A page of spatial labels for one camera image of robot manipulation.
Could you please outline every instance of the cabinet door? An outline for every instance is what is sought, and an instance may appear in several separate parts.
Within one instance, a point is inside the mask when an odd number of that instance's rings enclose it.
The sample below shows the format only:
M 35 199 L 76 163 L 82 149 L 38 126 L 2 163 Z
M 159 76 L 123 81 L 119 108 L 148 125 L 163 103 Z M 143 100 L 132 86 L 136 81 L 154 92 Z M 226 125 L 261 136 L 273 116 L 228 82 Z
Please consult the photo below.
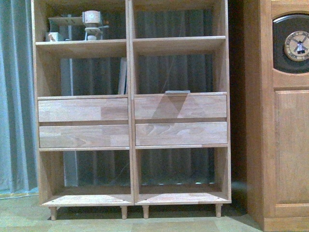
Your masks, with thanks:
M 276 91 L 277 217 L 309 216 L 309 90 Z

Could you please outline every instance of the windmill emblem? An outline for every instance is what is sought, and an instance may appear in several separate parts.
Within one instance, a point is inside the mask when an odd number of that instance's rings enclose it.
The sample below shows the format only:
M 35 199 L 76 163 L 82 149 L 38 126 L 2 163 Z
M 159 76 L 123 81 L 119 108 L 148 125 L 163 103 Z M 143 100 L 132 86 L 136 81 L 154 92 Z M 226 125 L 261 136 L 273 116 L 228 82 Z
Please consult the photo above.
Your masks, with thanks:
M 293 61 L 304 61 L 309 58 L 309 33 L 296 31 L 290 34 L 284 43 L 287 57 Z

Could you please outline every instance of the floor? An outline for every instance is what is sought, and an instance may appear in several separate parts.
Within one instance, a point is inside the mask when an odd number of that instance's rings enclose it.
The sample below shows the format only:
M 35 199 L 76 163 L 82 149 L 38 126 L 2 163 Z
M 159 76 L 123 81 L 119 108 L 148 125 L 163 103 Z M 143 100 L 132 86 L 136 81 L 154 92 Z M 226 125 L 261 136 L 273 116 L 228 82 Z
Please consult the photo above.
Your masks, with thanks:
M 215 217 L 214 205 L 150 206 L 150 218 L 142 219 L 141 206 L 129 207 L 121 219 L 120 207 L 70 207 L 58 210 L 50 220 L 48 208 L 38 197 L 0 200 L 0 232 L 260 232 L 243 210 L 224 205 Z

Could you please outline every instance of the small toy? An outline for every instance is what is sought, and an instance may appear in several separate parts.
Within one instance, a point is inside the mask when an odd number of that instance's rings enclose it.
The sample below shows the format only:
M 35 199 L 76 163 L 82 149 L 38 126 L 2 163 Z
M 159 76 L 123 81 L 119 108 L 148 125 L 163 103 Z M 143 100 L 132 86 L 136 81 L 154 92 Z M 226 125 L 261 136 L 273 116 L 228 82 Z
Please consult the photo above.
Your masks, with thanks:
M 59 26 L 85 26 L 85 40 L 103 40 L 103 29 L 109 28 L 103 25 L 100 11 L 86 11 L 81 17 L 51 17 L 49 19 L 50 32 L 46 33 L 47 42 L 64 41 L 59 34 Z

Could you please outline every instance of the wooden cabinet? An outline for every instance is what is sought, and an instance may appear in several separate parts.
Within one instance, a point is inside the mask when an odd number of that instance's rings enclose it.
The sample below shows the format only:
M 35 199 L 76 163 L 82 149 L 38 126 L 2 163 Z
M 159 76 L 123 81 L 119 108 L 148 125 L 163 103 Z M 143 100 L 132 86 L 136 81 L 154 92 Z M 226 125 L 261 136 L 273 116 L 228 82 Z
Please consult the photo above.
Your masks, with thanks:
M 231 203 L 227 0 L 32 0 L 34 84 L 37 109 L 40 204 L 52 219 L 57 207 Z M 211 30 L 203 36 L 144 38 L 139 13 L 204 10 Z M 126 37 L 97 41 L 45 42 L 48 18 L 88 10 L 125 12 Z M 211 91 L 160 93 L 146 88 L 144 57 L 207 56 Z M 61 59 L 127 58 L 127 94 L 62 96 Z M 143 185 L 141 163 L 154 149 L 214 151 L 213 183 Z M 123 150 L 129 156 L 130 186 L 67 187 L 64 151 Z
M 239 101 L 247 122 L 248 213 L 264 231 L 307 231 L 309 74 L 274 69 L 272 22 L 284 15 L 308 15 L 309 5 L 304 0 L 250 0 L 243 9 L 246 94 Z

